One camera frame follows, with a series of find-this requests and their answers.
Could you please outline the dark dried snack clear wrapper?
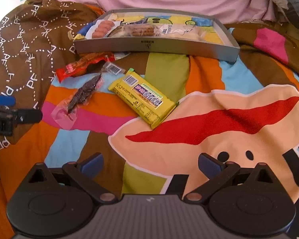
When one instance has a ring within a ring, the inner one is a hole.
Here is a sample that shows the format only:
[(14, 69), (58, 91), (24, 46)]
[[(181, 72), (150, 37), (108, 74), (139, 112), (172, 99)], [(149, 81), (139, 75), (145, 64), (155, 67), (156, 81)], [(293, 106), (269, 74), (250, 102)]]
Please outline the dark dried snack clear wrapper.
[(102, 88), (106, 79), (117, 80), (125, 73), (125, 70), (114, 63), (106, 62), (101, 68), (100, 73), (95, 73), (93, 77), (85, 81), (68, 98), (62, 100), (51, 112), (52, 119), (62, 128), (70, 130), (77, 121), (79, 116), (79, 108), (82, 105), (88, 105), (89, 99), (96, 92), (104, 91)]

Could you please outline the yellow snack bar packet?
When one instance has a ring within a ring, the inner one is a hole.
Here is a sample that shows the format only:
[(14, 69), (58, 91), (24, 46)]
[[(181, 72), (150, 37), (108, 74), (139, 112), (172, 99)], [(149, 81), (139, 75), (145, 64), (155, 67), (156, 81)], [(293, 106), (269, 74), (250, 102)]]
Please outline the yellow snack bar packet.
[(133, 68), (113, 81), (108, 90), (123, 100), (151, 129), (158, 127), (179, 105), (138, 75)]

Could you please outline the red snack packet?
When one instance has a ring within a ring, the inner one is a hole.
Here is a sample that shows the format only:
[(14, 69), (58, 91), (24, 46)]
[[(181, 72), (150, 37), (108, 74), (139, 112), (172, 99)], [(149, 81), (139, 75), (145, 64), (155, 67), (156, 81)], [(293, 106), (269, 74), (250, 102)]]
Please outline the red snack packet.
[(98, 64), (99, 62), (112, 61), (115, 61), (115, 56), (111, 52), (85, 53), (78, 61), (57, 69), (56, 76), (59, 83), (62, 83), (68, 77), (77, 77), (86, 74), (89, 66)]

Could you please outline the pink sausages white packet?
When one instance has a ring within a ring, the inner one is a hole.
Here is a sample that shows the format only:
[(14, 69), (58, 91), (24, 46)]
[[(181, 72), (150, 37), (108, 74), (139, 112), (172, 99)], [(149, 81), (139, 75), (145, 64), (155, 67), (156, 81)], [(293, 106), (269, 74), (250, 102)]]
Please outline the pink sausages white packet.
[(104, 38), (121, 24), (120, 21), (97, 20), (86, 33), (86, 39)]

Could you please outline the toast bread packet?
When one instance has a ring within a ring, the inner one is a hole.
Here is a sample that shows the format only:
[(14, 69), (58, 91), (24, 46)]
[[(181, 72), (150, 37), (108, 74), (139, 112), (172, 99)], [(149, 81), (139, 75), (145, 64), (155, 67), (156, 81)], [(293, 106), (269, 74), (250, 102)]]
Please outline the toast bread packet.
[(206, 31), (195, 25), (158, 24), (154, 28), (154, 34), (162, 38), (204, 41)]

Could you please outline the round cake clear packet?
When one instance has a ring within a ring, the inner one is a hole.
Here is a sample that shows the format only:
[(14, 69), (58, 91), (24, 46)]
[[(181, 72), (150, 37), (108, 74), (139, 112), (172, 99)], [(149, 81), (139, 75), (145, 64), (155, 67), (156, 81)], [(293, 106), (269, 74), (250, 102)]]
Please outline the round cake clear packet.
[(108, 34), (108, 37), (155, 37), (159, 36), (158, 28), (153, 24), (124, 24)]

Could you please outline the brown PF patterned quilt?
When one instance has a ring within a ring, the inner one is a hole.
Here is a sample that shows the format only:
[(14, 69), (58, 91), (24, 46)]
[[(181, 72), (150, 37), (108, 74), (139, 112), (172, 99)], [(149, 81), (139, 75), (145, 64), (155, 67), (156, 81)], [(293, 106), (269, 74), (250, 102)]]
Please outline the brown PF patterned quilt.
[(0, 23), (0, 95), (40, 109), (56, 71), (75, 61), (73, 37), (103, 14), (92, 5), (27, 0)]

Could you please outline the colourful cartoon blanket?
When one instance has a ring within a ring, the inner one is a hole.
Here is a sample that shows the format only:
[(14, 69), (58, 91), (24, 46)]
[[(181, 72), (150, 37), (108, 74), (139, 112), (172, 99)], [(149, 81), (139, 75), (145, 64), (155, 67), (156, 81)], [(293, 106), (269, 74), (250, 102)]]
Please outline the colourful cartoon blanket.
[(198, 157), (207, 153), (242, 167), (267, 163), (292, 198), (297, 215), (289, 230), (299, 238), (299, 40), (269, 24), (228, 25), (241, 50), (234, 64), (163, 53), (131, 53), (117, 60), (133, 68), (179, 105), (151, 129), (116, 94), (113, 82), (79, 108), (70, 129), (51, 112), (88, 79), (52, 81), (43, 119), (0, 136), (0, 238), (11, 238), (7, 201), (37, 162), (61, 167), (96, 152), (104, 156), (95, 181), (117, 196), (164, 193), (173, 175), (188, 177), (185, 192), (207, 178)]

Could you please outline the grey tray with cartoon liner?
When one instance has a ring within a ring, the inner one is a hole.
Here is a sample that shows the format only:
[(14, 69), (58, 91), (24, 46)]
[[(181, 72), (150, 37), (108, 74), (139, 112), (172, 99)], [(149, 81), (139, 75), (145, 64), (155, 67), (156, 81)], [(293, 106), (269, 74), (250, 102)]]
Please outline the grey tray with cartoon liner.
[[(86, 39), (86, 33), (97, 20), (120, 21), (130, 24), (184, 24), (195, 25), (206, 31), (204, 41), (155, 37), (104, 37)], [(233, 63), (240, 47), (231, 33), (213, 16), (192, 12), (164, 9), (117, 9), (110, 10), (93, 21), (81, 35), (75, 37), (78, 53), (91, 52), (161, 52), (201, 56)]]

